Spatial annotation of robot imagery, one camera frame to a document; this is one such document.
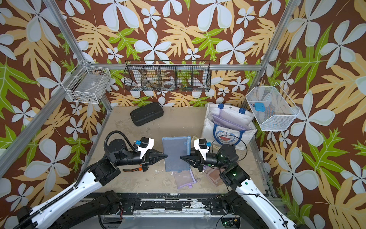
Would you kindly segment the lilac mesh pouch under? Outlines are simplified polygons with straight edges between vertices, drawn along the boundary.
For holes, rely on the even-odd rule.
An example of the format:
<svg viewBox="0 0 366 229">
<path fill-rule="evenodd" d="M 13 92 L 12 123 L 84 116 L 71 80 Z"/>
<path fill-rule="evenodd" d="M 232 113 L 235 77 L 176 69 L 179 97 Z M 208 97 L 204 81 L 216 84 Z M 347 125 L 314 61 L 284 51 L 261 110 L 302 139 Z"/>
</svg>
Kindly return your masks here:
<svg viewBox="0 0 366 229">
<path fill-rule="evenodd" d="M 192 170 L 185 170 L 181 172 L 173 172 L 177 189 L 183 189 L 184 187 L 192 188 L 193 184 L 197 181 L 193 176 Z"/>
</svg>

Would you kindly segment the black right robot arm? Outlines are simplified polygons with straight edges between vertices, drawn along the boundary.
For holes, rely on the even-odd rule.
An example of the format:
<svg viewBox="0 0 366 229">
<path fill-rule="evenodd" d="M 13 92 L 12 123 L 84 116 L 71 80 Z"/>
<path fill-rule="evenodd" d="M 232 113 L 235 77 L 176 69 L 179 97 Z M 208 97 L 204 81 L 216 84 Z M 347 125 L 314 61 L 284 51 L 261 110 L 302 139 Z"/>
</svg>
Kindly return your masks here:
<svg viewBox="0 0 366 229">
<path fill-rule="evenodd" d="M 234 200 L 243 200 L 254 210 L 254 217 L 259 218 L 269 229 L 300 228 L 268 200 L 250 176 L 240 167 L 235 146 L 225 144 L 217 153 L 211 153 L 209 147 L 203 149 L 199 145 L 190 155 L 181 156 L 180 159 L 199 171 L 202 171 L 204 166 L 219 169 L 221 180 L 234 191 Z"/>
</svg>

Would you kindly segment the purple mesh pouch bottom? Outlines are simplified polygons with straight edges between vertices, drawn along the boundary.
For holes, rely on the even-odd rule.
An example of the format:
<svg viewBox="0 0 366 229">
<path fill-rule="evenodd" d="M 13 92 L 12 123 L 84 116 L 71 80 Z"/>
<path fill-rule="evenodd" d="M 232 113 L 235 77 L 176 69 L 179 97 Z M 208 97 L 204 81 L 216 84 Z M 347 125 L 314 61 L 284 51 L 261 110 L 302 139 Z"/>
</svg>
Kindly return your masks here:
<svg viewBox="0 0 366 229">
<path fill-rule="evenodd" d="M 183 161 L 181 156 L 190 155 L 191 151 L 191 137 L 164 137 L 162 138 L 165 158 L 166 172 L 182 172 L 188 171 L 190 165 Z"/>
</svg>

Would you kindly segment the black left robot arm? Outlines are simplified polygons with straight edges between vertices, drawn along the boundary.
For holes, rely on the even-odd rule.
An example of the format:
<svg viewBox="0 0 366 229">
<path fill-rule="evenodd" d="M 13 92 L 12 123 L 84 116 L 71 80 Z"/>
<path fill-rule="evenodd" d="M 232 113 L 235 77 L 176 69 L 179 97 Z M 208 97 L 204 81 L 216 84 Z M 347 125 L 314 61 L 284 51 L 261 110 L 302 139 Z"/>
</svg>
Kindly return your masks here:
<svg viewBox="0 0 366 229">
<path fill-rule="evenodd" d="M 73 184 L 53 198 L 31 209 L 23 207 L 15 228 L 48 228 L 77 202 L 120 175 L 121 166 L 140 165 L 146 172 L 149 166 L 168 157 L 153 146 L 152 138 L 142 137 L 131 143 L 123 132 L 110 132 L 104 141 L 102 159 L 85 168 Z"/>
</svg>

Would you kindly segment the purple mesh pouch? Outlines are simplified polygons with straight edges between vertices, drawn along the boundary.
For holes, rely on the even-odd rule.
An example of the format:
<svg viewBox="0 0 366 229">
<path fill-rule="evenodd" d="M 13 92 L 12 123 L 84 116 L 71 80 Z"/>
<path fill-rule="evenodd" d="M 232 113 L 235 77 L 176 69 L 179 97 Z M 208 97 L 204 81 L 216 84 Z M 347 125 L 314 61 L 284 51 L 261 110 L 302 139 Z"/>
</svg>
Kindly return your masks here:
<svg viewBox="0 0 366 229">
<path fill-rule="evenodd" d="M 220 110 L 219 114 L 212 114 L 212 119 L 216 125 L 232 130 L 247 131 L 253 129 L 242 118 L 234 117 L 223 110 Z"/>
<path fill-rule="evenodd" d="M 166 172 L 182 172 L 188 171 L 190 165 L 183 161 L 181 156 L 190 155 L 191 151 L 191 137 L 164 137 L 162 138 L 165 158 Z"/>
</svg>

